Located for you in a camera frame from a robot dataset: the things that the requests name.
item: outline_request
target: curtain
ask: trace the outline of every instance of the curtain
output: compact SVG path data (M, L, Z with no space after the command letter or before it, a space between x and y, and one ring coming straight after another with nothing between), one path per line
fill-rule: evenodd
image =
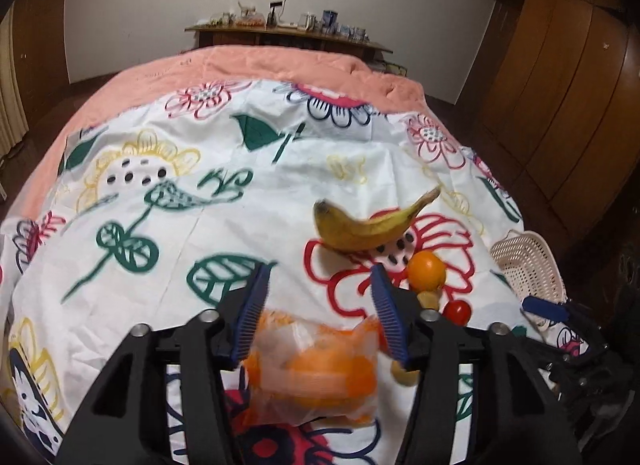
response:
M12 5L0 23L0 157L29 131L14 69L13 18Z

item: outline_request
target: white plastic basket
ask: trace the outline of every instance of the white plastic basket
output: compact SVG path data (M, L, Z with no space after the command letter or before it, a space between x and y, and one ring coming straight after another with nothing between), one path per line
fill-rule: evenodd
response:
M566 301L556 260L538 233L511 230L505 239L491 247L491 255L521 302L529 295L551 302ZM525 315L540 331L549 328L548 319L529 313Z

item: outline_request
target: wooden table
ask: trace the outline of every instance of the wooden table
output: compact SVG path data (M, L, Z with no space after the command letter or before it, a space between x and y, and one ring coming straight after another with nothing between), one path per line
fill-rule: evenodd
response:
M364 42L347 39L338 35L303 32L296 28L264 28L262 26L210 26L196 25L184 29L185 32L197 32L198 48L217 44L272 45L303 48L304 50L321 50L348 54L367 62L376 54L393 53L377 42Z

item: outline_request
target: metal screw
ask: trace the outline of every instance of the metal screw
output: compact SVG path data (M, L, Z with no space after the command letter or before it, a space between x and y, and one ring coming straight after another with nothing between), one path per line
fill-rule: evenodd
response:
M133 337L144 337L150 331L151 328L148 324L140 323L131 328L131 331L129 333L132 334Z
M422 310L420 318L425 322L436 322L440 318L440 312L437 310Z
M198 319L202 322L206 322L207 324L217 321L220 318L220 314L216 312L214 309L208 309L203 312L200 312L198 315Z
M489 329L494 332L496 335L507 335L511 330L509 327L503 322L494 322Z

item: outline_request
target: bed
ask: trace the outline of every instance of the bed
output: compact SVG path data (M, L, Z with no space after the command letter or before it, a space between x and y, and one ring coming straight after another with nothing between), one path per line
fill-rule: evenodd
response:
M318 239L316 200L364 218L437 186L441 196L395 243L346 256ZM431 249L447 265L443 302L465 299L469 325L501 321L537 336L488 251L522 229L508 193L409 79L344 55L273 47L221 46L138 66L76 113L2 223L2 401L52 461L133 325L185 323L241 286L257 261L274 264L267 307L353 327L374 313L371 266L382 263L403 285L409 257ZM235 424L245 460L392 463L414 388L389 369L380 354L374 424ZM247 381L242 369L224 379L234 422ZM173 458L186 463L179 368L167 382ZM466 454L471 390L461 368L452 463Z

